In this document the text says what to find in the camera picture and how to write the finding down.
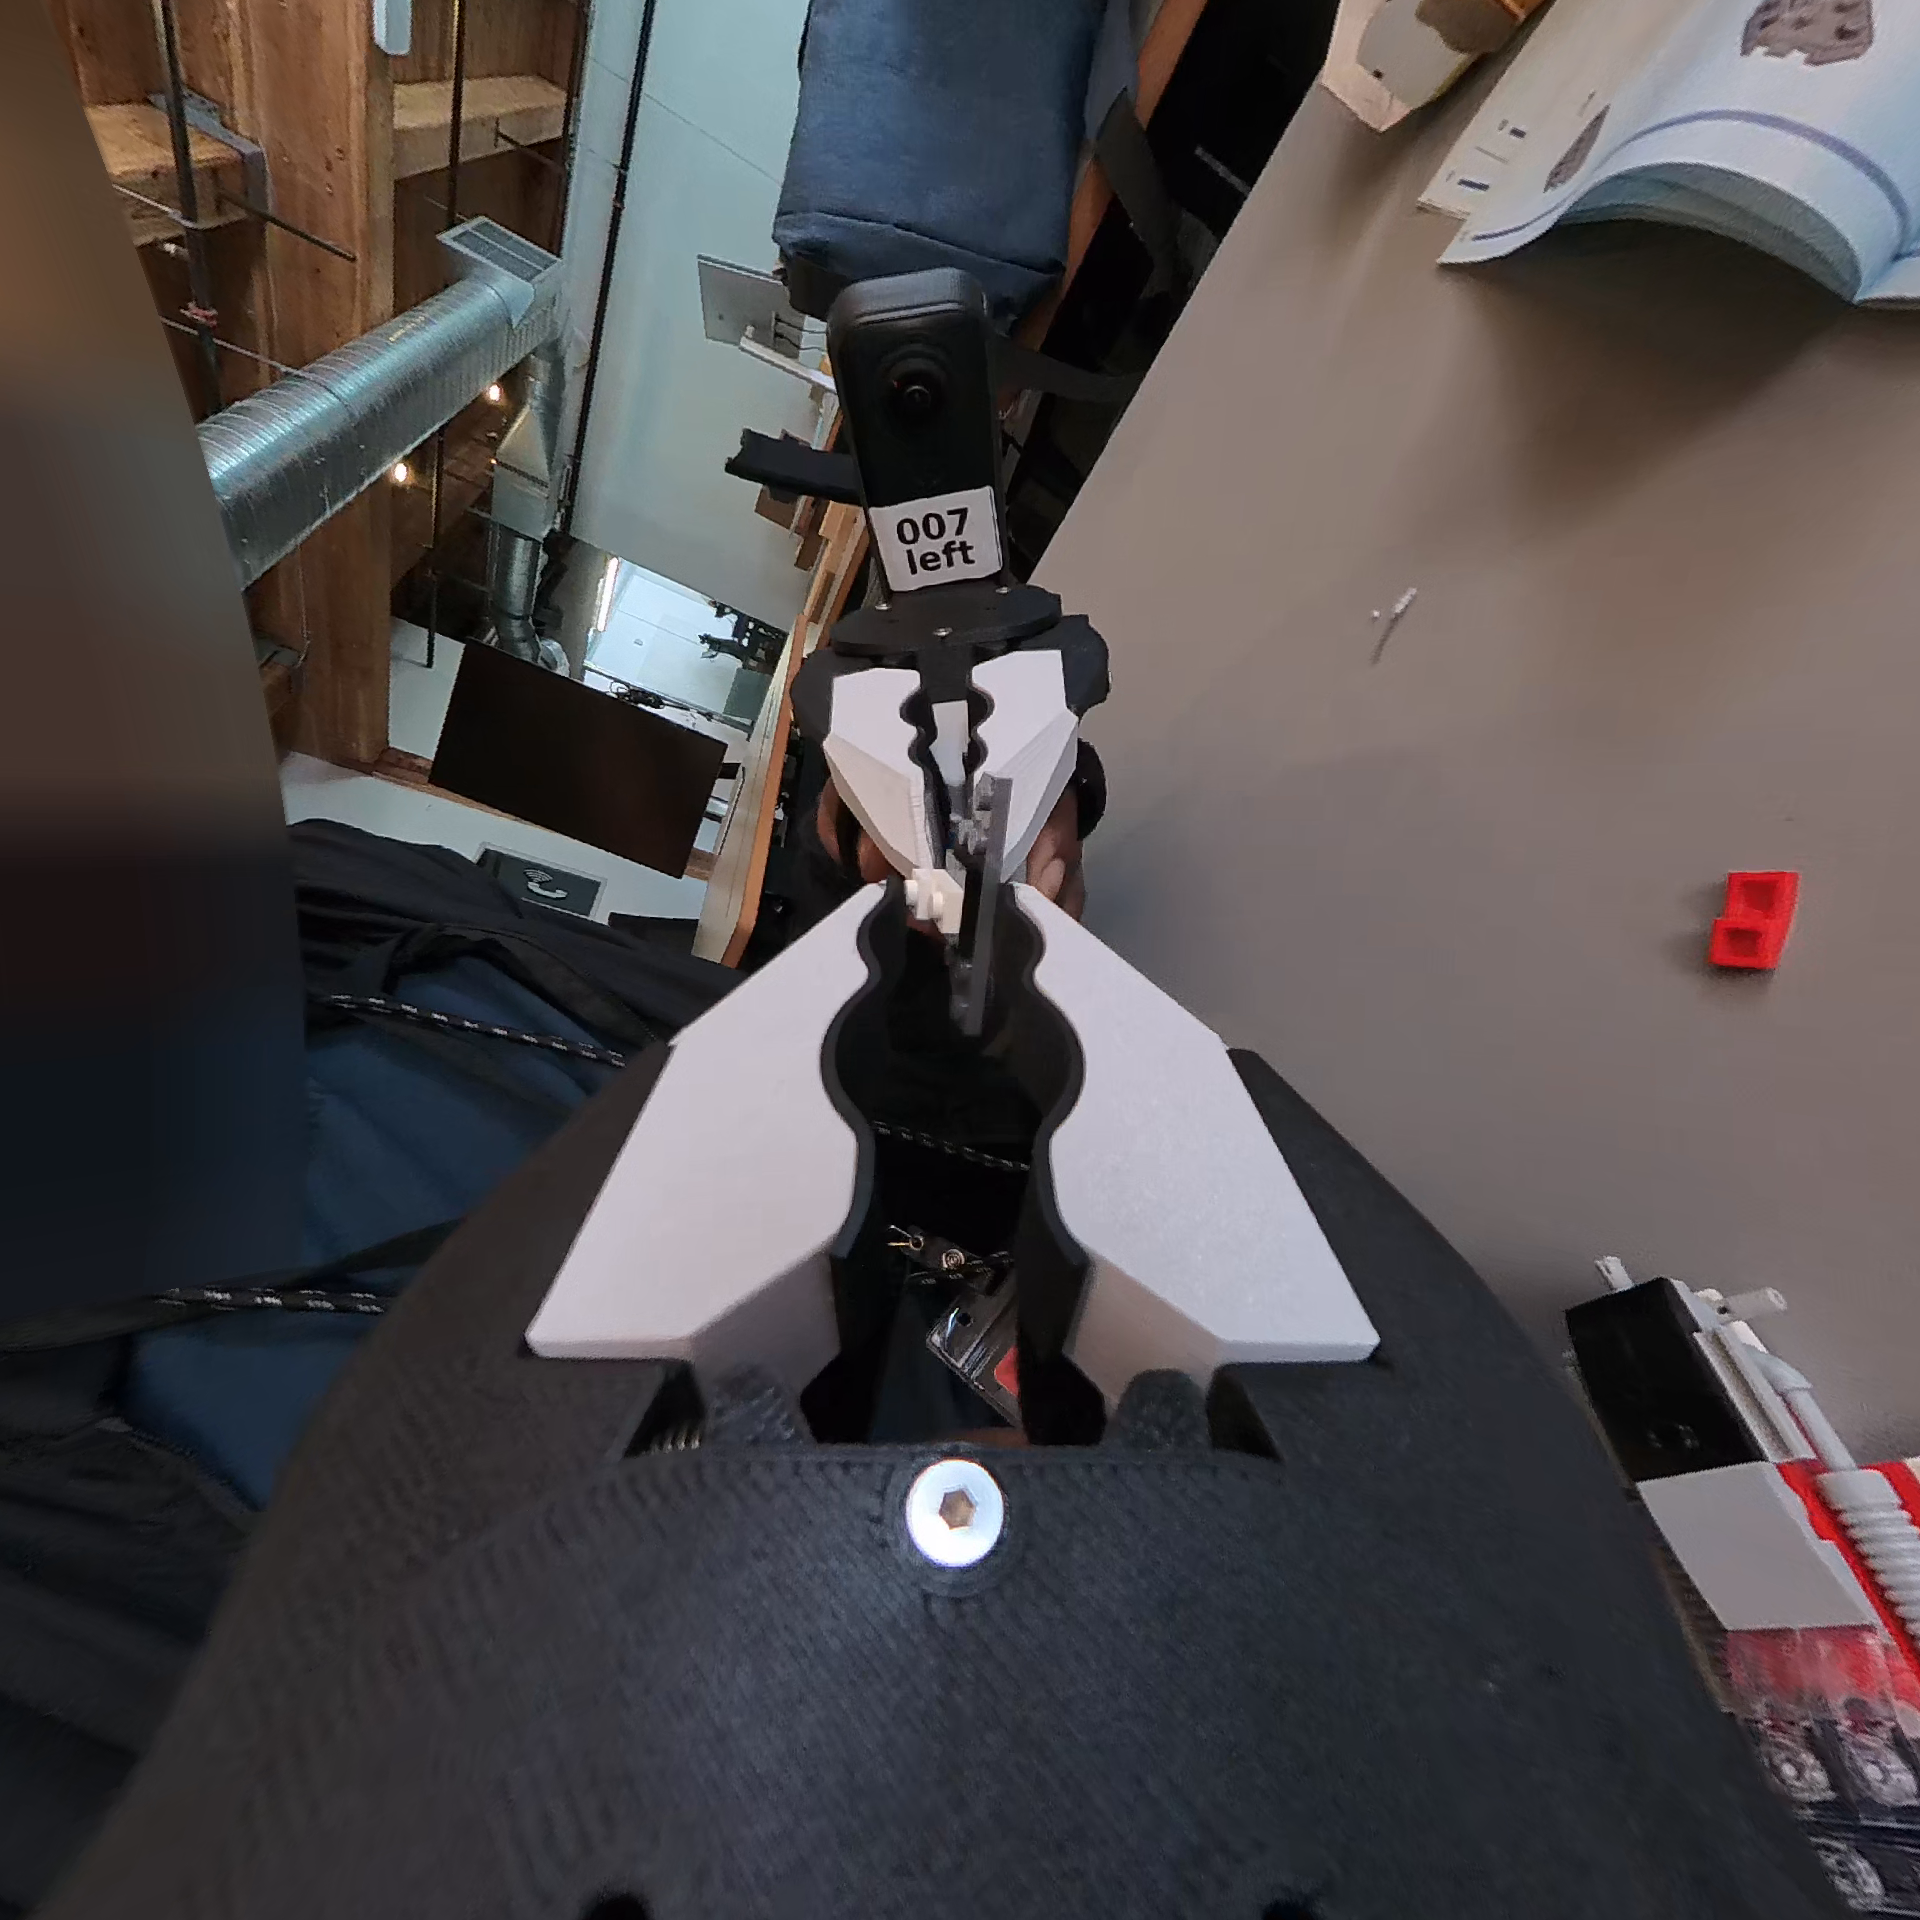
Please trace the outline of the large dark screen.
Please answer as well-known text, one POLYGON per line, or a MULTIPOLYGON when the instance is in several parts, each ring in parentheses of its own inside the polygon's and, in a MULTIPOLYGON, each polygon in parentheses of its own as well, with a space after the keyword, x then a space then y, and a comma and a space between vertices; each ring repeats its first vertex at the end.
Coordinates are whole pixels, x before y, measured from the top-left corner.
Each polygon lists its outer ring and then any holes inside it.
POLYGON ((494 645, 462 645, 429 782, 687 877, 725 745, 494 645))

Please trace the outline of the red white toy plane model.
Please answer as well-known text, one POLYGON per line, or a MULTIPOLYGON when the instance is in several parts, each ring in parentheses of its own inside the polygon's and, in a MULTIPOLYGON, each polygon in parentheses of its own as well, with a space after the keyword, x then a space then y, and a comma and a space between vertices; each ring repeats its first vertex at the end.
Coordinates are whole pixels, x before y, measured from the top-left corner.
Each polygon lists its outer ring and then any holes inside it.
POLYGON ((1722 1708, 1857 1918, 1917 1914, 1917 1458, 1868 1461, 1774 1345, 1781 1288, 1598 1259, 1565 1362, 1722 1708))

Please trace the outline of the person's black jacket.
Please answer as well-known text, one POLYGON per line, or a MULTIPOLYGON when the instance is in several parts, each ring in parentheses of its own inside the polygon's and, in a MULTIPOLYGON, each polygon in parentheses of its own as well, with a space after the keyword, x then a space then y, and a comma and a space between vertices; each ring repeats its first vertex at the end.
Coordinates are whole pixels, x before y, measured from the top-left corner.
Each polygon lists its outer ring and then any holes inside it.
MULTIPOLYGON (((611 1001, 608 1027, 649 1027, 622 1067, 725 992, 721 969, 638 924, 542 905, 439 845, 317 819, 292 852, 305 1012, 325 974, 382 981, 494 942, 528 977, 611 1001)), ((132 1345, 181 1324, 182 1287, 2 1309, 7 1918, 29 1918, 101 1831, 265 1509, 124 1414, 132 1345)))

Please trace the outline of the dark grey wedge plate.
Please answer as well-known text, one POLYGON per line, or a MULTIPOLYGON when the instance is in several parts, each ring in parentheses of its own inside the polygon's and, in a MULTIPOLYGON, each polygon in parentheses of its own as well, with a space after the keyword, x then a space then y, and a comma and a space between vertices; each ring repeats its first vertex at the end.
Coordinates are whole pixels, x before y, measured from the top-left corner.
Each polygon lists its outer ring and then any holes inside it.
POLYGON ((942 935, 948 942, 948 1018, 965 1041, 987 1034, 995 995, 998 908, 1005 885, 1012 799, 1012 778, 974 778, 971 808, 955 829, 942 874, 957 889, 955 929, 942 935))

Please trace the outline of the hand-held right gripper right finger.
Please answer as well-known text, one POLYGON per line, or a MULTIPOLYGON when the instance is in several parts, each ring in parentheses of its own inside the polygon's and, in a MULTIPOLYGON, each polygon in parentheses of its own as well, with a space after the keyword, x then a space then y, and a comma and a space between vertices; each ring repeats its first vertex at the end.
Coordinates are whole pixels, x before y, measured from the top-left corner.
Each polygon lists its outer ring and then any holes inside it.
POLYGON ((1219 1034, 1035 885, 1012 905, 1077 1068, 1042 1147, 1085 1259, 1065 1359, 1105 1399, 1151 1372, 1368 1359, 1381 1332, 1219 1034))

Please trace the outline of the toy building instruction booklet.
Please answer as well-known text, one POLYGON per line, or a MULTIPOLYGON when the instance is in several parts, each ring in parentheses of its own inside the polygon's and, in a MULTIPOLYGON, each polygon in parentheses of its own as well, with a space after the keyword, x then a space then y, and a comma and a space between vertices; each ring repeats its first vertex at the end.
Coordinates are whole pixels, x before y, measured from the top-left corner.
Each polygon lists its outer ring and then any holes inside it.
POLYGON ((1439 267, 1638 219, 1917 309, 1917 7, 1552 4, 1419 202, 1439 267))

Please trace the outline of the person's navy hoodie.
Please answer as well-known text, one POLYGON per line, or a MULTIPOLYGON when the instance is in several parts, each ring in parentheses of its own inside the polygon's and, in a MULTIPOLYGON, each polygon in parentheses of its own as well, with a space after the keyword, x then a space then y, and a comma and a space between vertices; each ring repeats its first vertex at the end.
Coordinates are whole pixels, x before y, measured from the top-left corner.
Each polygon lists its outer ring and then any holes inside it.
POLYGON ((608 1012, 494 942, 325 974, 305 1012, 299 1251, 182 1287, 181 1324, 132 1345, 127 1419, 264 1509, 424 1259, 654 1038, 608 1012))

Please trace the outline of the silver ventilation duct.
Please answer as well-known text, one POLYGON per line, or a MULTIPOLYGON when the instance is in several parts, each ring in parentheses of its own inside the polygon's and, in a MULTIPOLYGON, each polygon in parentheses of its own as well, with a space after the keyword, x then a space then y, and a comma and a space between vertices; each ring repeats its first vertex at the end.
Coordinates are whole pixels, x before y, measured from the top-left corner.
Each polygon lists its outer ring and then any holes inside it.
POLYGON ((447 288, 198 425, 239 588, 559 334, 557 254, 482 214, 438 245, 447 288))

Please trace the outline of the yellow toy set box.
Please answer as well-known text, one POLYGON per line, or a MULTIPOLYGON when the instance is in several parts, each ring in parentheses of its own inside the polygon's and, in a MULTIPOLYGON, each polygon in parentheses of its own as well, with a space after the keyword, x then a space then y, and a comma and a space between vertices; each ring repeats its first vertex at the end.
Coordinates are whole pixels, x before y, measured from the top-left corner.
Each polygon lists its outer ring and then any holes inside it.
POLYGON ((1341 4, 1317 84, 1361 125, 1392 131, 1545 4, 1341 4))

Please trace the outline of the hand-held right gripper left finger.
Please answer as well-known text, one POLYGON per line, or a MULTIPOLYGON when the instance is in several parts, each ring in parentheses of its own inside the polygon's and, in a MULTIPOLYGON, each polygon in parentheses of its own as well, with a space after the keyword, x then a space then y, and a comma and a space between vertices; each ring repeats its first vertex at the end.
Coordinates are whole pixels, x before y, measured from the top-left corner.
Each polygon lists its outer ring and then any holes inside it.
POLYGON ((758 1365, 792 1391, 828 1365, 859 1149, 822 1061, 898 899, 865 885, 671 1041, 524 1332, 538 1358, 758 1365))

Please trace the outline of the navy fabric bag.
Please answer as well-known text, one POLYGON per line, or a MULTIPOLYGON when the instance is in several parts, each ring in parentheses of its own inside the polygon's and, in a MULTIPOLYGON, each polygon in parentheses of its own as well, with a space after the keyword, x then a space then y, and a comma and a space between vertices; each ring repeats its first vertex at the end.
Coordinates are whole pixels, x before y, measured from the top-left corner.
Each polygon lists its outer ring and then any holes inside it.
POLYGON ((1137 88, 1132 4, 812 4, 775 218, 792 307, 969 274, 1015 332, 1069 269, 1082 149, 1137 88))

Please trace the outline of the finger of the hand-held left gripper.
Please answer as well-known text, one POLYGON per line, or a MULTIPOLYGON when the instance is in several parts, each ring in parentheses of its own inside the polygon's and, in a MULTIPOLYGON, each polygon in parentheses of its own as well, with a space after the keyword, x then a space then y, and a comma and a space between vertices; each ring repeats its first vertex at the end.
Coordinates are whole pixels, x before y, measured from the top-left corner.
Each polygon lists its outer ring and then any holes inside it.
POLYGON ((827 761, 839 799, 891 868, 957 872, 962 701, 934 701, 909 667, 839 674, 827 761))
POLYGON ((1064 658, 995 658, 971 669, 987 701, 974 725, 971 819, 987 882, 1021 881, 1041 829, 1077 762, 1079 715, 1069 705, 1064 658))

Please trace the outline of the small red brick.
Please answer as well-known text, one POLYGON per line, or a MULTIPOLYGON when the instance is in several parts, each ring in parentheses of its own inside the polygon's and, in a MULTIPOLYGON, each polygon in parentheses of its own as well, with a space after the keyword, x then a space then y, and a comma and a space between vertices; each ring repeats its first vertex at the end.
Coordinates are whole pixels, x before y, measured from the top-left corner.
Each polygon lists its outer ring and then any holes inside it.
POLYGON ((1717 972, 1778 972, 1801 899, 1801 874, 1785 868, 1738 868, 1722 882, 1707 959, 1717 972))

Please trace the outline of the person's left hand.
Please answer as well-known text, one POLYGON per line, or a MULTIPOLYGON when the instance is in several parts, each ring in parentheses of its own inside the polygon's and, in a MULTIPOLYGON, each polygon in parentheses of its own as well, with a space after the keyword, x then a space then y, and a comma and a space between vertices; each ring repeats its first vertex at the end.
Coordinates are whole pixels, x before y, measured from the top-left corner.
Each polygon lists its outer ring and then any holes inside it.
POLYGON ((1027 882, 1074 924, 1085 914, 1085 849, 1077 791, 1065 788, 1027 854, 1027 882))

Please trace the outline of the white computer monitor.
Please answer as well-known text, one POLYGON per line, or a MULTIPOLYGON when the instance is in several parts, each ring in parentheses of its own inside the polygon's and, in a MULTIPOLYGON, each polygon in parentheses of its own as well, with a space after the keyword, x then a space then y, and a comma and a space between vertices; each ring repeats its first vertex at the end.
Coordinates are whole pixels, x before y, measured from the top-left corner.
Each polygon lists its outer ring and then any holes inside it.
POLYGON ((698 258, 702 334, 732 349, 754 345, 782 359, 802 352, 802 315, 785 298, 778 274, 698 258))

